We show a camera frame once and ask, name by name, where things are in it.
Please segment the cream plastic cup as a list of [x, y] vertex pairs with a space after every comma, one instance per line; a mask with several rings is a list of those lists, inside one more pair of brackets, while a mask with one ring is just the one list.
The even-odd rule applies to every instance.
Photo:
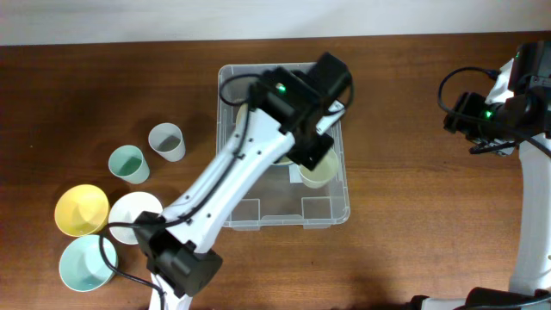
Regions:
[[300, 165], [299, 174], [301, 181], [311, 189], [319, 189], [334, 178], [339, 169], [337, 153], [331, 148], [326, 155], [318, 162], [313, 170]]

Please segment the cream plate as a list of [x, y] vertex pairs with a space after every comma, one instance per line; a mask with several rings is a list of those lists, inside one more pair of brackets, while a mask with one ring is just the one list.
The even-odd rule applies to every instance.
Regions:
[[[238, 109], [238, 112], [237, 112], [237, 116], [236, 116], [236, 119], [235, 119], [235, 125], [239, 125], [242, 121], [245, 120], [245, 114], [247, 112], [248, 108], [247, 108], [247, 104], [243, 104], [239, 109]], [[283, 165], [290, 165], [292, 164], [293, 161], [288, 158], [287, 156], [283, 156], [281, 158], [278, 158], [274, 163], [273, 165], [275, 166], [283, 166]]]

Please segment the grey plastic cup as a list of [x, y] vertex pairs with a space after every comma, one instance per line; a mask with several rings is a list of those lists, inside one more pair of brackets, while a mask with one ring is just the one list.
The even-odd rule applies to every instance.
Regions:
[[156, 125], [148, 135], [153, 151], [169, 162], [183, 159], [186, 147], [181, 129], [169, 122]]

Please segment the mint green plastic cup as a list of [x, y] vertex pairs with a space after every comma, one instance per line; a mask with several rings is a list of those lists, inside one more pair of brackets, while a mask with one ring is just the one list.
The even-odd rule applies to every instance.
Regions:
[[150, 176], [143, 152], [133, 145], [115, 149], [108, 159], [108, 169], [114, 176], [131, 184], [141, 184]]

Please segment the white small bowl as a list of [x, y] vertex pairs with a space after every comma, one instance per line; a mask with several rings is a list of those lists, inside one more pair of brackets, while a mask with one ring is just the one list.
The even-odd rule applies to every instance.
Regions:
[[[108, 223], [133, 223], [143, 211], [159, 214], [163, 211], [163, 205], [155, 195], [150, 193], [142, 191], [129, 193], [120, 198], [111, 208]], [[112, 226], [109, 231], [122, 244], [138, 244], [132, 228]]]

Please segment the yellow small bowl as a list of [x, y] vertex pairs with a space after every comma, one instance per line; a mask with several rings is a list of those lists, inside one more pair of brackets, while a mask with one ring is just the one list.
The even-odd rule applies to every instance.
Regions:
[[57, 228], [71, 237], [99, 233], [108, 223], [110, 204], [102, 189], [80, 184], [68, 189], [57, 201], [54, 221]]

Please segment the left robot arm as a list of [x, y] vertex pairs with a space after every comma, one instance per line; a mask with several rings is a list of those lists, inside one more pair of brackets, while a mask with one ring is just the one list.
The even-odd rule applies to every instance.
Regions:
[[276, 67], [247, 76], [237, 106], [247, 110], [222, 151], [193, 185], [161, 213], [142, 212], [132, 224], [151, 272], [151, 309], [187, 309], [223, 260], [213, 251], [226, 218], [278, 159], [315, 167], [333, 145], [321, 120], [339, 118], [331, 105], [354, 88], [347, 68], [317, 63], [306, 72]]

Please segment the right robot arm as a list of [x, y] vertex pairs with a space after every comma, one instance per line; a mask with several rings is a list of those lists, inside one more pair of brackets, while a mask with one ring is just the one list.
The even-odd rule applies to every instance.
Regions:
[[518, 153], [523, 207], [517, 261], [507, 290], [477, 287], [467, 297], [415, 295], [407, 309], [550, 310], [550, 43], [520, 45], [498, 70], [485, 69], [495, 84], [486, 96], [465, 92], [445, 111], [445, 130], [473, 143], [470, 154]]

